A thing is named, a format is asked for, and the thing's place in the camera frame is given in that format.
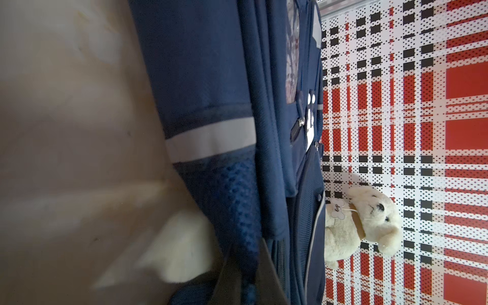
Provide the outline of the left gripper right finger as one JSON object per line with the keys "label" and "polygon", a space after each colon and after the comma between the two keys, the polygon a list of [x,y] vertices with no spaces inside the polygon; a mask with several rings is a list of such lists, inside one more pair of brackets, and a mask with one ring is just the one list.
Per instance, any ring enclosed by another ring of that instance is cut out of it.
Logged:
{"label": "left gripper right finger", "polygon": [[255,276],[255,286],[257,288],[257,305],[288,304],[264,239],[259,242],[259,263]]}

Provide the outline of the left gripper triangular left finger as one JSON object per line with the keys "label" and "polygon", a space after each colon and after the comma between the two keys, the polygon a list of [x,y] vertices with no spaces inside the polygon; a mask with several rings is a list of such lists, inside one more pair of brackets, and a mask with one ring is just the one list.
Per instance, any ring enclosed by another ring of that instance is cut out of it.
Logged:
{"label": "left gripper triangular left finger", "polygon": [[242,270],[236,248],[228,252],[208,305],[241,305]]}

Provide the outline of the navy blue backpack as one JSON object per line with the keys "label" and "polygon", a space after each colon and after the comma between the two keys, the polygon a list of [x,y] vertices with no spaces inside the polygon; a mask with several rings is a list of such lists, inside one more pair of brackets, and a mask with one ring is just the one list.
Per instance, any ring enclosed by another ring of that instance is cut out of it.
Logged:
{"label": "navy blue backpack", "polygon": [[[288,304],[321,304],[325,191],[316,1],[131,1],[170,161],[236,248],[256,304],[264,239]],[[171,304],[208,304],[217,280]]]}

